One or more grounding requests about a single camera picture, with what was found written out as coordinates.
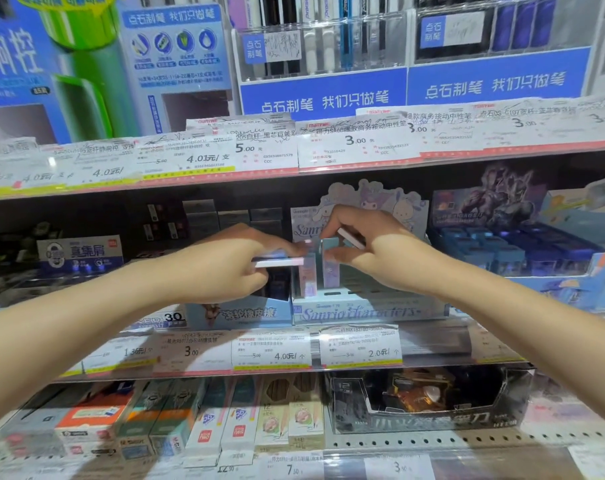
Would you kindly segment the brown packet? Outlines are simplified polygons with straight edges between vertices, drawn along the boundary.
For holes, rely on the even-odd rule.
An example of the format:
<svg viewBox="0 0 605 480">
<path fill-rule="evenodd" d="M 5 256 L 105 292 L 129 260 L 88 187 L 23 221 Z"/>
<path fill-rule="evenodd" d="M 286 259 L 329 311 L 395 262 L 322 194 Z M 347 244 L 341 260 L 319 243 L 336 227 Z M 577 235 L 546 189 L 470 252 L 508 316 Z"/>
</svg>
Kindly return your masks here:
<svg viewBox="0 0 605 480">
<path fill-rule="evenodd" d="M 455 376 L 443 367 L 402 369 L 389 374 L 383 404 L 387 412 L 445 411 L 454 385 Z"/>
</svg>

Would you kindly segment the orange white pencil box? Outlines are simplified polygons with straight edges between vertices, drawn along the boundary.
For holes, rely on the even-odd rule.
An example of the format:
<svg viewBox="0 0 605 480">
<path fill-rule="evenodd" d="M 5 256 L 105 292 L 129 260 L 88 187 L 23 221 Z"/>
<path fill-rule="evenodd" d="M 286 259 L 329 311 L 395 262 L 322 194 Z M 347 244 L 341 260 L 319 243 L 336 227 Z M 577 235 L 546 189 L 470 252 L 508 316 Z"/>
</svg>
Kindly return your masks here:
<svg viewBox="0 0 605 480">
<path fill-rule="evenodd" d="M 112 456 L 120 451 L 117 433 L 131 409 L 136 382 L 95 382 L 56 425 L 68 456 Z"/>
</svg>

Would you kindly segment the group of grey small boxes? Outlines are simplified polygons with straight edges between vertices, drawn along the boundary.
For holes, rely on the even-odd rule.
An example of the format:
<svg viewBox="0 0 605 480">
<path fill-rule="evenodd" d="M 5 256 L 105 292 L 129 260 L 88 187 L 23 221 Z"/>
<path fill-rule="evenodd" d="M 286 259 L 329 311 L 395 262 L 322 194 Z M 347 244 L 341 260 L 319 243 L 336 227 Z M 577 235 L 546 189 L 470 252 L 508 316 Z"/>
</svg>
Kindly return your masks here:
<svg viewBox="0 0 605 480">
<path fill-rule="evenodd" d="M 214 200 L 182 201 L 189 235 L 195 241 L 238 224 L 245 224 L 260 232 L 283 237 L 283 210 L 280 207 L 217 210 Z"/>
</svg>

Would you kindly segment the light blue cartoon display box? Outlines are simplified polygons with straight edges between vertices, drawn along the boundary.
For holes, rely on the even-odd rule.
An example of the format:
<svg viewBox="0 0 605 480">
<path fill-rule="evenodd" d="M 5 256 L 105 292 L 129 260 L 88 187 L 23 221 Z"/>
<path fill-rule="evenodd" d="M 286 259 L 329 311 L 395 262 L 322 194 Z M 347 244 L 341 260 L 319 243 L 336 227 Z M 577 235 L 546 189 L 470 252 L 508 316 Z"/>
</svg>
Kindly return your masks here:
<svg viewBox="0 0 605 480">
<path fill-rule="evenodd" d="M 426 225 L 429 201 L 419 193 L 406 192 L 401 187 L 385 189 L 382 183 L 367 179 L 361 179 L 357 187 L 334 183 L 318 205 L 292 207 L 293 240 L 313 244 L 318 283 L 317 295 L 303 298 L 300 295 L 299 276 L 295 274 L 292 286 L 294 324 L 391 323 L 449 316 L 449 306 L 439 299 L 390 289 L 347 265 L 340 265 L 340 288 L 324 289 L 320 233 L 336 204 L 384 210 L 414 235 L 428 242 Z"/>
</svg>

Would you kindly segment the pale blue eraser display box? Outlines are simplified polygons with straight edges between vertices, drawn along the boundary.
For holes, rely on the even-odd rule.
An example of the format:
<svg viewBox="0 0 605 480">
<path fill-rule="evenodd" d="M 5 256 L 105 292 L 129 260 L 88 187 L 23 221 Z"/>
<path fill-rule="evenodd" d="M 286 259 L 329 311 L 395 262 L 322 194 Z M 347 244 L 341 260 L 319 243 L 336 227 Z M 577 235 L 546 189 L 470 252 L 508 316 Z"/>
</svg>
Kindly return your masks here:
<svg viewBox="0 0 605 480">
<path fill-rule="evenodd" d="M 285 328 L 293 324 L 291 300 L 250 295 L 225 303 L 185 305 L 193 331 Z"/>
</svg>

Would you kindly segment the blue green pen display stand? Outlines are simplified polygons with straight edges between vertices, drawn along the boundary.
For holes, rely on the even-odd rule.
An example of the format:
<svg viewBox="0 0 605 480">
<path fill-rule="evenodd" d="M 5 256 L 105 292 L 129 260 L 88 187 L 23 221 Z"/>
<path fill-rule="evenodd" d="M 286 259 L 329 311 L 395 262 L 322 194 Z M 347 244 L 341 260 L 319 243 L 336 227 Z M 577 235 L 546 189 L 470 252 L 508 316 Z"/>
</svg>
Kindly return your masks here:
<svg viewBox="0 0 605 480">
<path fill-rule="evenodd" d="M 148 136 L 238 113 L 227 0 L 0 0 L 0 138 Z"/>
</svg>

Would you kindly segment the beige pencil box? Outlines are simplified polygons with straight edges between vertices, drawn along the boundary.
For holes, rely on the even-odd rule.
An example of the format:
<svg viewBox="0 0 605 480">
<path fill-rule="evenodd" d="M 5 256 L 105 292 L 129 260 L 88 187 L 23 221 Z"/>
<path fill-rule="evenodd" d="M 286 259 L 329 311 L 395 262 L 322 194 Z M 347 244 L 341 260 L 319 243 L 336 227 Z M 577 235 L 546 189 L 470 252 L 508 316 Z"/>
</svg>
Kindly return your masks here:
<svg viewBox="0 0 605 480">
<path fill-rule="evenodd" d="M 318 372 L 294 374 L 289 396 L 289 445 L 292 451 L 324 448 L 323 402 Z"/>
<path fill-rule="evenodd" d="M 288 374 L 264 377 L 260 394 L 255 452 L 278 452 L 289 447 L 290 397 L 291 379 Z"/>
</svg>

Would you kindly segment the person's left hand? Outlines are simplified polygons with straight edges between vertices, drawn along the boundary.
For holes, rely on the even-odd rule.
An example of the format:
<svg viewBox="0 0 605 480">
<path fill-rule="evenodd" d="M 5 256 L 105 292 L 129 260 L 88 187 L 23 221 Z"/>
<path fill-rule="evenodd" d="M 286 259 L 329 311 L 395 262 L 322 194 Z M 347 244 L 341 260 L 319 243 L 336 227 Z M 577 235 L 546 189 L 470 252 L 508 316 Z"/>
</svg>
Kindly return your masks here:
<svg viewBox="0 0 605 480">
<path fill-rule="evenodd" d="M 222 303 L 222 278 L 231 271 L 255 268 L 252 259 L 281 251 L 303 257 L 305 244 L 294 244 L 248 225 L 235 225 L 168 257 L 168 286 L 180 303 Z"/>
</svg>

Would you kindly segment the grey pencil box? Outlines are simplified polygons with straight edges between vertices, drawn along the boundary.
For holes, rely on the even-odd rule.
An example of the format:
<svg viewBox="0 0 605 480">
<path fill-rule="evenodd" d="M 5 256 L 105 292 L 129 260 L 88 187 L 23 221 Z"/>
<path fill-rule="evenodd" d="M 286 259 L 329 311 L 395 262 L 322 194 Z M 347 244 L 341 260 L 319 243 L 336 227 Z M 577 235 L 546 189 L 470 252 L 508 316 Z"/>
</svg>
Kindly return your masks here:
<svg viewBox="0 0 605 480">
<path fill-rule="evenodd" d="M 32 396 L 0 428 L 11 454 L 17 458 L 64 456 L 56 427 L 89 389 L 87 383 L 53 384 Z"/>
</svg>

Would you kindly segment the white pencil box red label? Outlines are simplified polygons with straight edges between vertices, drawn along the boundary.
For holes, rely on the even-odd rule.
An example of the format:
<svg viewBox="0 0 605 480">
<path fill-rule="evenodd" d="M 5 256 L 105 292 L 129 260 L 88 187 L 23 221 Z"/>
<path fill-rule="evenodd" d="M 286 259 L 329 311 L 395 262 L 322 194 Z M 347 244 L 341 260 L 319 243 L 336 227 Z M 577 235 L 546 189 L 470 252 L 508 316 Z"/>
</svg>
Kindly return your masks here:
<svg viewBox="0 0 605 480">
<path fill-rule="evenodd" d="M 249 460 L 254 451 L 262 379 L 241 376 L 235 381 L 232 402 L 221 438 L 221 456 L 232 462 Z"/>
<path fill-rule="evenodd" d="M 216 377 L 211 380 L 186 445 L 184 466 L 215 467 L 222 447 L 236 380 Z"/>
</svg>

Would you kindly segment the teal pencil box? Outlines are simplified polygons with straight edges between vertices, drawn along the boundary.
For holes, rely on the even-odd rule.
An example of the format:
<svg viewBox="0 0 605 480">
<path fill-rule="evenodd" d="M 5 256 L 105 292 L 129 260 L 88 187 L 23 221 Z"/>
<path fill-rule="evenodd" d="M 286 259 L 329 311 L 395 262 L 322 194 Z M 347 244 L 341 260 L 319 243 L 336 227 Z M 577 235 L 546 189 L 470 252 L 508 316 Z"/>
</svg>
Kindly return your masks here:
<svg viewBox="0 0 605 480">
<path fill-rule="evenodd" d="M 152 379 L 143 381 L 140 388 L 137 388 L 132 407 L 117 434 L 120 452 L 125 461 L 155 456 L 150 434 L 174 382 L 174 379 L 167 378 Z"/>
<path fill-rule="evenodd" d="M 185 451 L 208 386 L 206 378 L 180 378 L 173 382 L 149 434 L 157 457 L 178 456 Z"/>
</svg>

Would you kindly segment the clear pen rack blue label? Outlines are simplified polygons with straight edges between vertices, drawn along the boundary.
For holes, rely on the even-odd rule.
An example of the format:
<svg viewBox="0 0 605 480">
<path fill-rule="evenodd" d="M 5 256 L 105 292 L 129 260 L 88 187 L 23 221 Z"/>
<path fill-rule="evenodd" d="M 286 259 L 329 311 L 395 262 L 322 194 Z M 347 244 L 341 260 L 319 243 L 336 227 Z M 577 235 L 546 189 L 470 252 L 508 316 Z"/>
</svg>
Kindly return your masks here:
<svg viewBox="0 0 605 480">
<path fill-rule="evenodd" d="M 604 11 L 605 0 L 558 0 L 546 48 L 428 63 L 416 61 L 415 18 L 407 104 L 584 96 Z"/>
<path fill-rule="evenodd" d="M 408 102 L 409 66 L 412 56 L 407 29 L 407 65 L 362 72 L 345 72 L 311 77 L 242 82 L 235 59 L 235 29 L 232 31 L 234 64 L 243 114 L 287 113 L 296 121 L 353 116 L 361 109 L 404 105 Z"/>
</svg>

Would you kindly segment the white pink eraser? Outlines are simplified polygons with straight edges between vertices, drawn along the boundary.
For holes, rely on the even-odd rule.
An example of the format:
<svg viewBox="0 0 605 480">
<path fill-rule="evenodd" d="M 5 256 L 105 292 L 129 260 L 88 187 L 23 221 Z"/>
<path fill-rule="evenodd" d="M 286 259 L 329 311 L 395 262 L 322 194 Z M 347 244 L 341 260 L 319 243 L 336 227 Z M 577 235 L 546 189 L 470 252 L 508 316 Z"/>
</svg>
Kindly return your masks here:
<svg viewBox="0 0 605 480">
<path fill-rule="evenodd" d="M 304 257 L 287 257 L 287 258 L 267 258 L 256 257 L 252 259 L 253 266 L 256 269 L 266 269 L 273 267 L 298 267 L 304 264 Z"/>
</svg>

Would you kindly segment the person's right hand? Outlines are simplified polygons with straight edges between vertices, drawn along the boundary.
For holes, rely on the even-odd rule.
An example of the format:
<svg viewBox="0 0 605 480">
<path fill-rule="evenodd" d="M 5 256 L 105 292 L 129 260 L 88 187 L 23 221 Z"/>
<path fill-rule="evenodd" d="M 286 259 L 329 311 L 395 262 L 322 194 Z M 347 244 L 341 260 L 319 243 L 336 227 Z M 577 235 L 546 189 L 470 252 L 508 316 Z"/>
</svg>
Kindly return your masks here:
<svg viewBox="0 0 605 480">
<path fill-rule="evenodd" d="M 435 296 L 439 253 L 410 233 L 391 214 L 335 205 L 321 238 L 336 237 L 339 228 L 362 236 L 370 269 L 357 269 L 392 289 Z"/>
</svg>

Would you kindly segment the light blue cardboard box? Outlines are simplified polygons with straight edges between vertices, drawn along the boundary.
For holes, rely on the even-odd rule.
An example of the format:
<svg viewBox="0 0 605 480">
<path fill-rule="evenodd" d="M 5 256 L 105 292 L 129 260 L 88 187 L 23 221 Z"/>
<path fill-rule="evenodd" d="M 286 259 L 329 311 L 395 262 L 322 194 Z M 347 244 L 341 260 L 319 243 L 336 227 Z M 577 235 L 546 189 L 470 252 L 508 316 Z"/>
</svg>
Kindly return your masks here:
<svg viewBox="0 0 605 480">
<path fill-rule="evenodd" d="M 605 236 L 605 178 L 582 188 L 548 191 L 538 221 L 587 239 Z"/>
</svg>

